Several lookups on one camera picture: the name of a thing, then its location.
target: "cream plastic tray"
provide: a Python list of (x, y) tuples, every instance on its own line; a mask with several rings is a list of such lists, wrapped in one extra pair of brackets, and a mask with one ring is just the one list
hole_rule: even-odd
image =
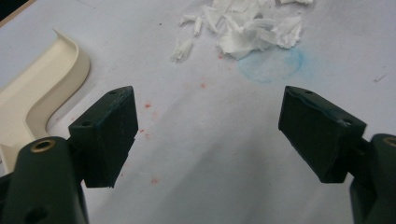
[(0, 155), (6, 174), (13, 171), (22, 147), (48, 136), (48, 119), (88, 75), (88, 55), (55, 33), (52, 46), (0, 92)]

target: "red speck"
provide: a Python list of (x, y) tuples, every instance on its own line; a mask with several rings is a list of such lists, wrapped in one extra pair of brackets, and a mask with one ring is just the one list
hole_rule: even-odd
[(152, 117), (152, 120), (157, 119), (158, 118), (158, 112), (154, 111), (154, 113), (152, 113), (151, 117)]
[(152, 185), (156, 185), (156, 184), (158, 184), (158, 182), (160, 182), (160, 180), (158, 179), (158, 178), (151, 178), (151, 184)]

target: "red stain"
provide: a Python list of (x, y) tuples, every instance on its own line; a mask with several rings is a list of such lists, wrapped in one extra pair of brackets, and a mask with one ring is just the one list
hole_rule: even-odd
[(158, 118), (158, 112), (154, 111), (154, 113), (152, 113), (151, 117), (152, 117), (152, 120), (156, 120)]
[(158, 184), (158, 182), (160, 182), (160, 180), (158, 179), (158, 178), (151, 178), (151, 184), (152, 185), (156, 185), (156, 184)]
[(151, 139), (151, 134), (146, 133), (146, 134), (145, 134), (145, 137), (146, 137), (147, 140), (149, 140), (149, 139)]

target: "white paper scrap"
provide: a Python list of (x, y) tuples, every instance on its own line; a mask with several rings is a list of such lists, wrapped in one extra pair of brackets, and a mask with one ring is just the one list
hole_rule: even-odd
[(183, 18), (181, 18), (180, 22), (178, 23), (179, 26), (182, 26), (184, 23), (189, 22), (189, 21), (196, 21), (197, 16), (193, 15), (183, 15)]
[(276, 34), (276, 44), (281, 48), (290, 49), (300, 40), (302, 29), (301, 17), (287, 17), (272, 29)]
[(311, 4), (314, 2), (314, 0), (280, 0), (281, 4), (292, 3), (292, 2)]
[(187, 57), (189, 56), (191, 47), (192, 47), (192, 39), (186, 40), (181, 45), (177, 39), (176, 44), (175, 44), (175, 49), (171, 56), (171, 61), (172, 62), (177, 62), (177, 61), (183, 62), (184, 60), (186, 60)]
[(198, 17), (195, 21), (194, 25), (194, 35), (198, 36), (199, 33), (201, 32), (201, 26), (202, 26), (202, 19), (201, 17)]

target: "screw hole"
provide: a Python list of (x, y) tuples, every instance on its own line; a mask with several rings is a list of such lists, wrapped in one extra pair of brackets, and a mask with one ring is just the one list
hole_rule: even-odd
[(45, 207), (37, 207), (28, 212), (25, 216), (25, 223), (36, 224), (44, 220), (48, 216), (49, 212)]
[(81, 125), (84, 126), (84, 127), (88, 127), (88, 126), (92, 125), (92, 122), (87, 120), (87, 121), (82, 122)]
[(384, 142), (392, 147), (396, 147), (396, 138), (394, 138), (394, 137), (384, 138)]
[(39, 153), (39, 152), (44, 152), (47, 151), (48, 149), (51, 149), (53, 146), (55, 146), (55, 141), (54, 140), (43, 140), (40, 141), (36, 144), (34, 144), (30, 150), (34, 153)]
[(49, 147), (50, 146), (50, 141), (42, 141), (38, 143), (35, 148), (37, 149), (43, 149), (44, 147)]

